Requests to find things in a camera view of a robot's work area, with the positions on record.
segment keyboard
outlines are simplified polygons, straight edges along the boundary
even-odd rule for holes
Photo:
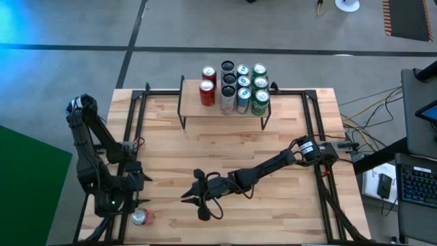
[[[437,174],[402,168],[401,179],[405,201],[437,208]]]

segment red soda can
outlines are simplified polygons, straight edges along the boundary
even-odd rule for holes
[[[153,223],[155,219],[155,215],[148,209],[145,208],[137,208],[135,212],[132,214],[132,222],[136,226],[142,226],[145,224]]]
[[[202,80],[209,80],[214,84],[214,90],[217,87],[217,71],[213,66],[205,66],[202,69]]]
[[[205,106],[212,106],[215,103],[216,93],[212,81],[204,80],[200,82],[200,101]]]

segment soda can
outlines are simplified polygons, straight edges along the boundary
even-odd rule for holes
[[[204,80],[200,82],[200,101],[205,106],[212,106],[215,103],[216,93],[212,81]]]
[[[270,94],[265,90],[257,91],[252,104],[252,113],[254,115],[264,115],[270,102]]]
[[[235,105],[235,88],[225,86],[221,89],[221,111],[224,115],[231,115]]]
[[[248,88],[241,88],[237,95],[237,113],[245,114],[251,103],[251,91]]]
[[[137,208],[132,214],[132,223],[136,226],[151,224],[154,219],[155,215],[150,210],[144,208]]]
[[[232,86],[236,88],[237,86],[237,77],[233,74],[226,74],[223,79],[221,80],[221,87],[224,88],[225,86]]]
[[[237,79],[237,90],[241,88],[249,88],[251,86],[251,80],[247,76],[241,76]]]
[[[229,73],[235,74],[234,63],[232,61],[222,62],[222,64],[221,64],[221,79],[223,80],[223,77]]]
[[[217,87],[217,72],[213,66],[205,66],[202,69],[202,80],[209,80],[214,84],[214,90]]]
[[[250,68],[247,65],[240,64],[237,66],[237,79],[241,76],[249,76]]]
[[[267,76],[267,67],[264,64],[257,63],[252,69],[252,79]]]
[[[252,83],[252,99],[255,99],[257,91],[265,90],[268,92],[268,80],[266,77],[258,77]]]

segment black floor mat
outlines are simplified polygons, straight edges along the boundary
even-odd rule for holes
[[[385,34],[433,42],[425,0],[383,0]]]

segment can lid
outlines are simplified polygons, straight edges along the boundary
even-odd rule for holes
[[[237,77],[233,74],[226,74],[223,77],[223,82],[225,82],[228,85],[234,84],[236,80],[237,80]]]
[[[205,76],[211,76],[211,75],[214,75],[215,72],[216,72],[216,70],[214,69],[213,66],[205,66],[205,67],[202,69],[202,73],[203,73],[203,75],[205,75]]]
[[[143,209],[136,209],[132,214],[132,222],[136,225],[141,225],[147,219],[147,215]]]
[[[264,88],[268,86],[268,81],[265,77],[258,77],[255,79],[255,85],[260,87],[260,88]]]
[[[239,74],[248,74],[249,73],[249,67],[247,65],[240,64],[237,67],[237,72]]]
[[[233,95],[235,95],[235,88],[233,86],[230,85],[226,85],[222,90],[221,90],[221,94],[226,96],[226,97],[231,97]]]
[[[231,71],[232,69],[234,69],[234,63],[232,61],[224,61],[221,64],[221,69],[223,69],[224,71]]]
[[[238,78],[238,84],[241,86],[249,86],[251,84],[251,80],[247,76],[241,76]]]
[[[267,91],[265,90],[259,90],[257,91],[257,93],[255,94],[255,97],[258,99],[258,101],[260,102],[267,102],[268,99],[270,98],[270,95],[268,94]]]
[[[258,63],[254,65],[253,70],[258,74],[263,74],[267,72],[267,67],[264,64]]]
[[[247,88],[241,88],[238,90],[238,96],[242,99],[248,99],[251,97],[251,91]]]
[[[212,83],[212,81],[204,80],[200,83],[200,89],[202,89],[205,92],[210,91],[213,88],[214,88],[214,84]]]

